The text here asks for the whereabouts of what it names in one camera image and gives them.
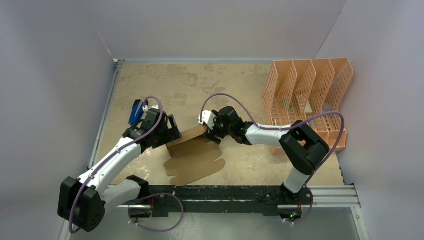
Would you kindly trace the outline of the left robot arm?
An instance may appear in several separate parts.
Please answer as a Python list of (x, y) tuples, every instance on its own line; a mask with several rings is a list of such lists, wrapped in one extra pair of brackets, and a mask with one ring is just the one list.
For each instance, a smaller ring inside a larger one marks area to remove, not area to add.
[(135, 175), (116, 186), (110, 184), (144, 151), (181, 137), (174, 116), (154, 106), (125, 130), (115, 147), (96, 165), (77, 178), (67, 177), (60, 186), (57, 214), (68, 221), (69, 232), (91, 232), (116, 207), (131, 201), (142, 205), (151, 199), (149, 183)]

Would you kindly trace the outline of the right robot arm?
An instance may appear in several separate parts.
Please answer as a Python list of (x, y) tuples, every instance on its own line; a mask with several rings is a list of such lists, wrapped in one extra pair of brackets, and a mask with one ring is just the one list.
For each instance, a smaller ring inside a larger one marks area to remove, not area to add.
[(220, 111), (202, 111), (199, 124), (207, 126), (204, 137), (216, 144), (230, 136), (241, 145), (282, 148), (292, 164), (280, 191), (282, 200), (288, 204), (300, 198), (300, 190), (330, 152), (329, 145), (307, 124), (298, 127), (286, 125), (283, 130), (255, 125), (252, 121), (243, 121), (231, 106)]

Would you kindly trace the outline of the orange plastic file organizer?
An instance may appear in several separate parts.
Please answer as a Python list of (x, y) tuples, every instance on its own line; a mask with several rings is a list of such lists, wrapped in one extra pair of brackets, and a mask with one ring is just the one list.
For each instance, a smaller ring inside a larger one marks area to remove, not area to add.
[(323, 113), (324, 103), (339, 110), (353, 76), (348, 58), (274, 61), (261, 96), (266, 125), (309, 119)]

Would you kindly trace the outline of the brown cardboard box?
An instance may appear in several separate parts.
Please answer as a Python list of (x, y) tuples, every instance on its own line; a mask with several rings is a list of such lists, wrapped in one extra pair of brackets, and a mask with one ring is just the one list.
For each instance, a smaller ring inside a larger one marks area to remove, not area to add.
[(183, 131), (182, 137), (166, 145), (170, 159), (163, 166), (170, 184), (182, 187), (220, 172), (225, 160), (220, 146), (204, 137), (206, 126)]

